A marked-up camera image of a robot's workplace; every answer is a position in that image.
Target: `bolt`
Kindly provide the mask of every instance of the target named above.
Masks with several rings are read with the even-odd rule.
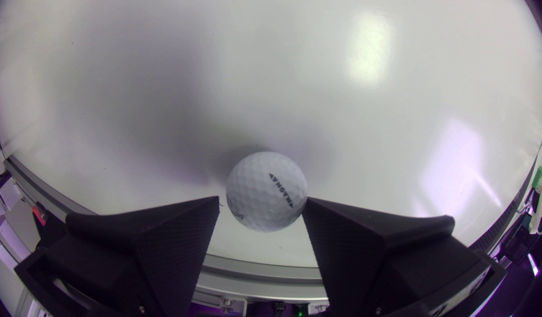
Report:
[[[233,299],[221,299],[222,305],[224,306],[232,306],[235,301]]]
[[[323,313],[326,309],[328,309],[328,305],[317,305],[317,306],[316,306],[316,310],[317,310],[319,313]]]

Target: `silver metal edge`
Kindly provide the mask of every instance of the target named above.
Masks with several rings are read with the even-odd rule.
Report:
[[[4,164],[29,199],[38,201],[62,221],[71,212],[96,214],[52,188],[14,156],[9,156]],[[204,259],[195,293],[249,301],[327,300],[318,268],[252,263],[210,254]]]

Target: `golf ball dimple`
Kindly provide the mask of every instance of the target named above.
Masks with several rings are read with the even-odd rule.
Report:
[[[302,170],[275,152],[245,157],[231,171],[226,185],[226,200],[234,217],[260,232],[288,227],[300,216],[307,195]]]

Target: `white curved wall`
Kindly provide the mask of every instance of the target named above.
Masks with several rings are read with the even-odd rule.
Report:
[[[295,160],[311,196],[456,219],[469,245],[542,138],[542,37],[517,0],[3,0],[0,137],[111,214],[220,195],[245,155]],[[209,253],[315,266],[302,220],[227,206]]]

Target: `white golf ball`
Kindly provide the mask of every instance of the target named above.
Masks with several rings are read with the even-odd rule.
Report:
[[[290,158],[259,152],[241,160],[230,173],[226,200],[234,217],[249,229],[271,232],[288,227],[301,214],[308,185]]]

